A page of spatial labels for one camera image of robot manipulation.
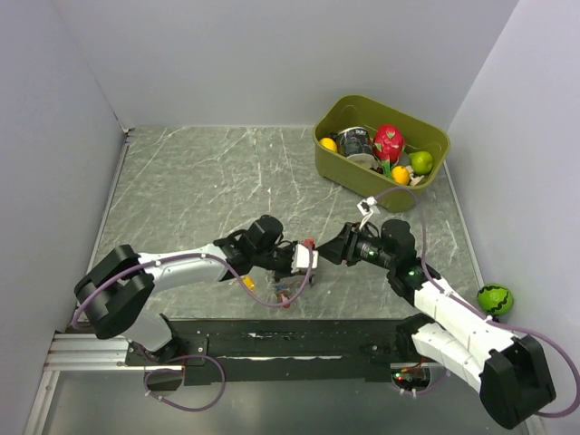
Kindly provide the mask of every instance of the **marble table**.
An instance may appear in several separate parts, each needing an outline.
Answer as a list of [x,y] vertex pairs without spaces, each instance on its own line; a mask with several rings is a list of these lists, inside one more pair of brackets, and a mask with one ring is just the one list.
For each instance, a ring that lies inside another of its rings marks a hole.
[[[310,128],[142,127],[128,150],[108,210],[96,261],[129,243],[138,252],[201,247],[263,214],[279,218],[285,238],[321,244],[346,221],[360,220],[361,197],[314,167]],[[478,289],[468,243],[445,171],[421,196],[427,215],[428,262],[474,303]],[[421,247],[417,210],[372,219],[410,222]],[[275,301],[271,275],[253,269],[256,294]],[[291,287],[295,278],[286,281]],[[186,285],[154,295],[148,308],[171,318],[404,318],[414,308],[400,299],[385,271],[320,261],[315,285],[289,309],[266,308],[237,284]]]

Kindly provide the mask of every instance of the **green apple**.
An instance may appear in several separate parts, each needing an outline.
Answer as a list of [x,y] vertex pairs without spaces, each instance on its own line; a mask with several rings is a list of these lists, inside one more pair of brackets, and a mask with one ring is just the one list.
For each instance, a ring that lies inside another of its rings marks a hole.
[[411,166],[417,175],[427,175],[433,170],[433,156],[427,151],[417,151],[409,154]]

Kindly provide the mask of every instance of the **lemon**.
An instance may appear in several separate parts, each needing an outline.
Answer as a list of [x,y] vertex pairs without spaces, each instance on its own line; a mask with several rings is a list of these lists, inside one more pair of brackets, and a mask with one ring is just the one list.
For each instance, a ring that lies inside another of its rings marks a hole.
[[392,169],[391,174],[396,182],[404,186],[407,186],[409,184],[409,181],[411,181],[411,175],[409,174],[407,168],[405,168],[404,166],[395,166]]
[[338,151],[338,147],[336,146],[336,142],[330,138],[322,138],[320,139],[320,144],[325,147],[327,150],[332,152]]

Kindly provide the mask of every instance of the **green bin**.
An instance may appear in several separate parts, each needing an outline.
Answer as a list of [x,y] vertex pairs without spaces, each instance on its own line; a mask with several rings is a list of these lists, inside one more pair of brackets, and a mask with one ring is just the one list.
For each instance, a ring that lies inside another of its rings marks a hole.
[[[364,127],[369,131],[371,139],[374,139],[377,130],[384,124],[391,124],[401,131],[406,143],[405,152],[425,150],[433,156],[433,170],[427,179],[418,186],[408,186],[408,189],[419,196],[429,187],[440,170],[450,150],[450,139],[437,127],[362,95],[342,97],[314,127],[314,158],[318,173],[365,198],[400,186],[393,179],[353,163],[337,152],[327,150],[319,141],[328,137],[330,132],[339,132],[349,127]],[[382,197],[379,204],[396,213],[411,208],[413,198],[407,192],[397,190]]]

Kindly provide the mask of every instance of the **red object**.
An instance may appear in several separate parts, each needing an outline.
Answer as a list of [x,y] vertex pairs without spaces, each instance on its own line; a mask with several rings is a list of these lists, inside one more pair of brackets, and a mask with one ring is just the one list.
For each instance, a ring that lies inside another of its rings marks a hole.
[[405,148],[405,139],[392,125],[383,125],[374,137],[372,152],[380,161],[395,163]]
[[304,242],[302,242],[302,244],[305,247],[310,247],[311,249],[314,249],[314,239],[313,238],[305,238]]

